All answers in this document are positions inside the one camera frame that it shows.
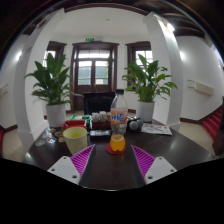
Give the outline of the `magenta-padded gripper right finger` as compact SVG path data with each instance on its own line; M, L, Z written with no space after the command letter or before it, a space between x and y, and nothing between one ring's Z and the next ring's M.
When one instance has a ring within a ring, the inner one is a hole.
M146 184L153 183L176 172L176 169L164 157L154 157L134 145L132 145L132 149Z

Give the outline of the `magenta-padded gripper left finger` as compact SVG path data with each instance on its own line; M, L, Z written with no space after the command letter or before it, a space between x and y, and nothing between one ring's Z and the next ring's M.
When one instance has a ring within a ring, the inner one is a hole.
M74 184L79 184L95 145L88 146L71 157L62 156L48 172Z

